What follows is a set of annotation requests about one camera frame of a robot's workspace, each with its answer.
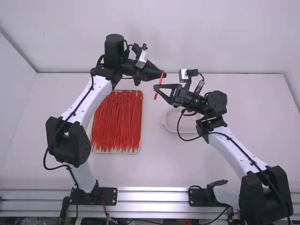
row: zip tie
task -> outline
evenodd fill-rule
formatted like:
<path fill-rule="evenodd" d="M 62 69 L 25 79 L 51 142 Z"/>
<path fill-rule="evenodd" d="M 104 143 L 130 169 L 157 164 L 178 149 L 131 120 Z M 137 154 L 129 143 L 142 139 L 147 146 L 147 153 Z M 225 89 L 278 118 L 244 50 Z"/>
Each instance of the zip tie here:
<path fill-rule="evenodd" d="M 161 83 L 162 83 L 163 78 L 164 78 L 164 73 L 165 73 L 165 70 L 162 69 L 162 70 L 161 70 L 161 76 L 160 76 L 160 79 L 159 79 L 158 84 L 161 84 Z M 156 92 L 155 95 L 154 95 L 154 100 L 156 100 L 157 97 L 158 97 L 158 93 Z"/>

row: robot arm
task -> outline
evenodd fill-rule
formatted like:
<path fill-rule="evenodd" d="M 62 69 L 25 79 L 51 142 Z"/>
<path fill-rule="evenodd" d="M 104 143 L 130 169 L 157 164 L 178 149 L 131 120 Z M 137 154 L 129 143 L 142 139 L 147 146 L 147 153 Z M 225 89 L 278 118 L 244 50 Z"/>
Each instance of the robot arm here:
<path fill-rule="evenodd" d="M 184 87 L 181 84 L 158 84 L 154 85 L 154 91 L 175 108 L 182 106 L 182 115 L 185 111 L 203 115 L 196 120 L 199 137 L 221 153 L 237 173 L 241 184 L 239 191 L 228 188 L 227 180 L 213 182 L 206 189 L 190 188 L 190 206 L 230 205 L 239 209 L 241 217 L 251 225 L 266 225 L 285 217 L 290 223 L 293 206 L 286 173 L 280 166 L 268 166 L 234 136 L 222 117 L 227 113 L 226 94 L 216 90 L 201 96 L 204 77 L 193 92 L 189 91 L 191 78 L 198 74 L 197 69 L 180 70 L 179 79 L 186 83 Z M 171 89 L 170 95 L 162 89 Z"/>
<path fill-rule="evenodd" d="M 87 161 L 91 152 L 91 143 L 86 128 L 101 102 L 109 95 L 121 80 L 122 75 L 131 76 L 138 86 L 141 81 L 160 78 L 162 71 L 147 57 L 147 46 L 134 43 L 132 50 L 135 60 L 129 59 L 129 45 L 122 35 L 111 34 L 106 37 L 105 54 L 90 72 L 91 78 L 77 100 L 59 117 L 50 117 L 46 122 L 49 152 L 58 162 L 69 170 L 78 189 L 91 193 L 98 187 Z"/>

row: bundle of red zip ties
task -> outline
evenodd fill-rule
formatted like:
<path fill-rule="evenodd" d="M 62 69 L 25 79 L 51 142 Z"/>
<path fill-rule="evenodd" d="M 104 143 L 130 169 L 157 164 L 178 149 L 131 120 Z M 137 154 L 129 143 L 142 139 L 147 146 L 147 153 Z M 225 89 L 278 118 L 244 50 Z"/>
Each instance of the bundle of red zip ties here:
<path fill-rule="evenodd" d="M 134 153 L 139 149 L 143 93 L 113 91 L 97 109 L 92 128 L 92 149 L 101 152 Z"/>

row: cable clip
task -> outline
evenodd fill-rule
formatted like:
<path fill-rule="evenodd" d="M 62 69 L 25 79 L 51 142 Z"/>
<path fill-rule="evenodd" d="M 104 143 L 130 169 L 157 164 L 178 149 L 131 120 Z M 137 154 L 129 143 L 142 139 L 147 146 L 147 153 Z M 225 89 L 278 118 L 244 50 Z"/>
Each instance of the cable clip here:
<path fill-rule="evenodd" d="M 118 221 L 116 219 L 113 219 L 109 214 L 106 216 L 106 218 L 107 218 L 107 221 L 106 221 L 107 225 L 109 224 L 109 221 L 112 221 L 113 223 L 118 224 Z"/>

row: metal bracket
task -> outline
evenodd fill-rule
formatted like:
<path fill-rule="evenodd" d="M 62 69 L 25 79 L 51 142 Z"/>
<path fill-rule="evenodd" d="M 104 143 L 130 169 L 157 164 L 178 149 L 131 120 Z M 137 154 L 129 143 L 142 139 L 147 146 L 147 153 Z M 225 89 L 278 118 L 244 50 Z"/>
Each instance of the metal bracket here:
<path fill-rule="evenodd" d="M 70 197 L 64 197 L 60 210 L 59 225 L 64 225 L 69 205 L 116 205 L 118 189 L 116 187 L 98 187 L 98 181 L 91 193 L 72 188 Z"/>
<path fill-rule="evenodd" d="M 115 187 L 97 187 L 92 193 L 73 188 L 70 195 L 70 205 L 116 205 L 118 189 Z"/>
<path fill-rule="evenodd" d="M 203 188 L 189 188 L 188 189 L 188 204 L 191 207 L 211 206 L 206 189 Z"/>

